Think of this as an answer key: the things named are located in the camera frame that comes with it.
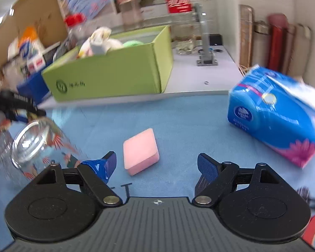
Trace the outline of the pink sponge block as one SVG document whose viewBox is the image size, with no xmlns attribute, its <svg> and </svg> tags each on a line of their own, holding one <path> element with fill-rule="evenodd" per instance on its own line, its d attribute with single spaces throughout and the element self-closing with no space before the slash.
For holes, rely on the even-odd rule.
<svg viewBox="0 0 315 252">
<path fill-rule="evenodd" d="M 157 163 L 160 159 L 152 128 L 125 140 L 123 143 L 124 167 L 133 176 Z"/>
</svg>

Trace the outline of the green soft toy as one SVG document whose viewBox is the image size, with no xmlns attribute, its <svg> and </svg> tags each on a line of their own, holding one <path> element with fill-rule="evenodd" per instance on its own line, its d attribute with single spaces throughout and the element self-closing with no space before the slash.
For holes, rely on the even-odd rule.
<svg viewBox="0 0 315 252">
<path fill-rule="evenodd" d="M 143 42 L 140 40 L 128 40 L 123 43 L 123 47 L 135 47 L 140 45 L 143 45 Z"/>
</svg>

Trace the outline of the decorated clear glass jar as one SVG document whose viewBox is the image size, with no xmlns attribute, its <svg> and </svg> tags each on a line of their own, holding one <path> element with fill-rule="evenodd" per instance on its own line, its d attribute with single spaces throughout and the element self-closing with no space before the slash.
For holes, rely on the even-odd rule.
<svg viewBox="0 0 315 252">
<path fill-rule="evenodd" d="M 87 155 L 70 142 L 49 118 L 29 122 L 12 138 L 0 134 L 0 177 L 13 187 L 24 187 L 51 164 L 75 168 Z"/>
</svg>

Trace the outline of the white red small box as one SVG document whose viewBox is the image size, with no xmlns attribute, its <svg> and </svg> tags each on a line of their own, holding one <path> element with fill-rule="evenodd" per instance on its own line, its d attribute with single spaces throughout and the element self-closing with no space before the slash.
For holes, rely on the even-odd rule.
<svg viewBox="0 0 315 252">
<path fill-rule="evenodd" d="M 51 64 L 51 61 L 46 58 L 46 55 L 47 52 L 43 51 L 26 61 L 25 75 L 27 77 L 45 69 L 47 66 Z"/>
</svg>

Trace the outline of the white blue wipes pack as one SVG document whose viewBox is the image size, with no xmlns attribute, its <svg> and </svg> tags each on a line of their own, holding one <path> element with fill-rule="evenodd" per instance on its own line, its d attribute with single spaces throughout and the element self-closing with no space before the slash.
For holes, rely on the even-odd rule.
<svg viewBox="0 0 315 252">
<path fill-rule="evenodd" d="M 29 60 L 35 55 L 44 52 L 45 47 L 33 26 L 28 26 L 22 33 L 18 40 L 18 50 L 22 60 Z"/>
</svg>

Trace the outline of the blue tissue pack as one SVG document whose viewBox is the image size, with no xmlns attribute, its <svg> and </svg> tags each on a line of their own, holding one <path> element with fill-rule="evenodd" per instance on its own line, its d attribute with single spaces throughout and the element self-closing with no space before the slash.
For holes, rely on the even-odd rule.
<svg viewBox="0 0 315 252">
<path fill-rule="evenodd" d="M 253 66 L 229 92 L 228 121 L 303 168 L 315 155 L 315 88 Z"/>
</svg>

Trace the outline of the brown cardboard box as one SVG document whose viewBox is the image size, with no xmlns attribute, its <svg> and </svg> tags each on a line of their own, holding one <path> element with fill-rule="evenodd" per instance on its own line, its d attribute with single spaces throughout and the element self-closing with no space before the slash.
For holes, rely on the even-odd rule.
<svg viewBox="0 0 315 252">
<path fill-rule="evenodd" d="M 6 15 L 0 24 L 0 66 L 6 63 L 8 46 L 32 26 L 44 47 L 64 40 L 68 33 L 57 0 L 18 0 L 13 14 Z"/>
</svg>

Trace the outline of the striped dark cloth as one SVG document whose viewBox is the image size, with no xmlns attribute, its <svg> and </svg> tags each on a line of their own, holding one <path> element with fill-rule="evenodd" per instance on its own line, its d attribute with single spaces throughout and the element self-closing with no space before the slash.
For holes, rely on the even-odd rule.
<svg viewBox="0 0 315 252">
<path fill-rule="evenodd" d="M 311 209 L 315 210 L 315 198 L 311 196 L 310 189 L 308 187 L 298 188 L 297 193 L 307 202 Z"/>
</svg>

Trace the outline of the red-lidded plastic jar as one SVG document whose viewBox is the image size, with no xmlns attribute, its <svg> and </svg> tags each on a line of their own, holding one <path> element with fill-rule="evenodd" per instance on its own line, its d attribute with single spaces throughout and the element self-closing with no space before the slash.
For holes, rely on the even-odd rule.
<svg viewBox="0 0 315 252">
<path fill-rule="evenodd" d="M 81 45 L 89 37 L 86 18 L 82 13 L 68 15 L 65 19 L 65 25 L 68 28 L 68 46 L 73 49 L 77 45 Z"/>
</svg>

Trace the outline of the floral white cloth bundle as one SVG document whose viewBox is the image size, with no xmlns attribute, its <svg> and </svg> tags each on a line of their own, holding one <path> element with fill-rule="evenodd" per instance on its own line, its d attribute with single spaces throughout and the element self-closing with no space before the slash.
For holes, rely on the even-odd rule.
<svg viewBox="0 0 315 252">
<path fill-rule="evenodd" d="M 82 44 L 79 52 L 79 58 L 87 56 L 105 55 L 111 49 L 109 43 L 111 29 L 108 27 L 100 27 L 96 29 L 91 36 Z"/>
</svg>

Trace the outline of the white plush with yellow patch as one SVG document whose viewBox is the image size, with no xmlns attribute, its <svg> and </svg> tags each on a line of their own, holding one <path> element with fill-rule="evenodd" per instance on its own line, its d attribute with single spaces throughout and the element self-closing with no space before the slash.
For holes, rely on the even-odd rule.
<svg viewBox="0 0 315 252">
<path fill-rule="evenodd" d="M 123 43 L 110 37 L 111 29 L 100 27 L 90 36 L 90 47 L 94 55 L 105 55 L 108 51 L 123 48 Z"/>
</svg>

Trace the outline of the green cardboard box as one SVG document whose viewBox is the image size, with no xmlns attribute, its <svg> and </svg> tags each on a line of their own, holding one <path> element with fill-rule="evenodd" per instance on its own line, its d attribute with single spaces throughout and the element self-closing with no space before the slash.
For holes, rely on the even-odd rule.
<svg viewBox="0 0 315 252">
<path fill-rule="evenodd" d="M 170 27 L 148 27 L 113 37 L 121 42 L 139 40 L 141 44 L 69 60 L 77 53 L 75 48 L 43 70 L 42 78 L 56 101 L 165 91 L 173 68 Z"/>
</svg>

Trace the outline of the small silver thermos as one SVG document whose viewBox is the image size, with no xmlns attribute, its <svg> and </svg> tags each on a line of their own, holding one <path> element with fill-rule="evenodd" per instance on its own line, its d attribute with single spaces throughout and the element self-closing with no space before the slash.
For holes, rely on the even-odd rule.
<svg viewBox="0 0 315 252">
<path fill-rule="evenodd" d="M 267 66 L 270 48 L 270 26 L 264 21 L 254 24 L 253 62 L 261 67 Z"/>
</svg>

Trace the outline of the beige thermos flask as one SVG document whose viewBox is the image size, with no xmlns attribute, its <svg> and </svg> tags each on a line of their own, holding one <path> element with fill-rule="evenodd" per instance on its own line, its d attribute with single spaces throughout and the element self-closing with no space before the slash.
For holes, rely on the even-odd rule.
<svg viewBox="0 0 315 252">
<path fill-rule="evenodd" d="M 291 62 L 287 74 L 291 77 L 303 77 L 310 57 L 312 30 L 302 24 L 297 24 Z"/>
</svg>

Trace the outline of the red thermos flask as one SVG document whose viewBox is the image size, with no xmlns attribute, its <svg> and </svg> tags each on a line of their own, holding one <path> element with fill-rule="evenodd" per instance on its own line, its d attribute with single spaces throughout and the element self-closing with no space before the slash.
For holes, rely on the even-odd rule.
<svg viewBox="0 0 315 252">
<path fill-rule="evenodd" d="M 287 17 L 283 13 L 273 13 L 267 16 L 270 25 L 270 48 L 267 68 L 278 71 L 284 48 L 286 30 L 289 26 Z"/>
</svg>

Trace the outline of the cola plastic bottle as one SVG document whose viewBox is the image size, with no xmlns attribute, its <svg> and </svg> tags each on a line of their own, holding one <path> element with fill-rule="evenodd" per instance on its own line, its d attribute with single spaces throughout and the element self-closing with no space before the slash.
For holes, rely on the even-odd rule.
<svg viewBox="0 0 315 252">
<path fill-rule="evenodd" d="M 195 49 L 196 37 L 191 0 L 166 0 L 171 16 L 173 46 L 180 55 L 190 55 Z"/>
</svg>

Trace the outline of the grey metal clamp bracket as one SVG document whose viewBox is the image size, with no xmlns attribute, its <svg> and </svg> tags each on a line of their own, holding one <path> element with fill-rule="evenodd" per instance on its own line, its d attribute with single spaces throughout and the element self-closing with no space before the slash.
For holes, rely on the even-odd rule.
<svg viewBox="0 0 315 252">
<path fill-rule="evenodd" d="M 201 49 L 198 51 L 197 66 L 218 66 L 218 61 L 214 52 L 210 48 L 209 29 L 206 21 L 206 13 L 204 13 L 202 6 L 199 3 L 194 4 L 194 12 L 196 22 L 199 23 L 201 33 Z"/>
</svg>

